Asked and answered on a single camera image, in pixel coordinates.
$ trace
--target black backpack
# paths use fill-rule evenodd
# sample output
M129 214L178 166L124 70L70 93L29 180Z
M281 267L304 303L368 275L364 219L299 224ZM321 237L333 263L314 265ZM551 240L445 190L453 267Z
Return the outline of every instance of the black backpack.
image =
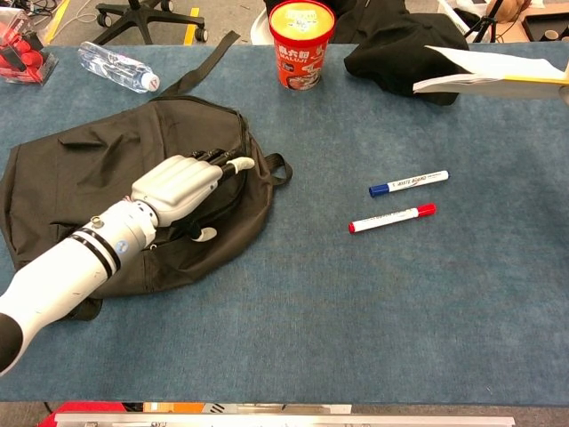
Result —
M189 217L159 229L152 246L66 318L94 318L103 298L194 283L242 253L261 232L273 189L291 179L292 168L279 154L263 155L238 111L183 95L238 38L227 34L199 68L136 109L12 149L0 181L0 228L16 270L130 195L132 184L168 157L239 149L255 160L252 170L223 182ZM273 174L280 167L283 177ZM218 235L196 242L196 227L214 227Z

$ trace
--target blue marker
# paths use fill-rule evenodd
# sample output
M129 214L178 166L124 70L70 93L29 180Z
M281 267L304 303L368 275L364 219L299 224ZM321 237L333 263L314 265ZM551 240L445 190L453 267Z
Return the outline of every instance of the blue marker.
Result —
M426 175L413 176L406 180L388 182L370 187L370 196L376 197L382 194L392 193L401 189L420 187L421 185L432 184L433 182L446 181L450 174L447 171L427 173Z

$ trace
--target water bottle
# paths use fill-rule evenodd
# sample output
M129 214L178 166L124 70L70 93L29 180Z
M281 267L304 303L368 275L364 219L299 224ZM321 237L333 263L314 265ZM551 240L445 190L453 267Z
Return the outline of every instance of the water bottle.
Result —
M138 60L111 52L97 44L82 42L79 46L81 65L137 93L154 92L160 79L152 68Z

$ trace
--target red container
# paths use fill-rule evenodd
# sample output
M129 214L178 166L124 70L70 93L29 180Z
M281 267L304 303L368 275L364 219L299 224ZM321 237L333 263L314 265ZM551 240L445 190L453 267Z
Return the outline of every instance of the red container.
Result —
M295 91L314 87L333 33L333 12L312 0L290 0L273 9L268 24L275 39L278 80Z

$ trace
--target clear plastic box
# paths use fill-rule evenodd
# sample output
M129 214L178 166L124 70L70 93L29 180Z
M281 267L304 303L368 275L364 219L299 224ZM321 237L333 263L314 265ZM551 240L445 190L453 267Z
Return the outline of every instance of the clear plastic box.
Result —
M58 62L43 49L24 11L0 7L0 78L10 83L43 85Z

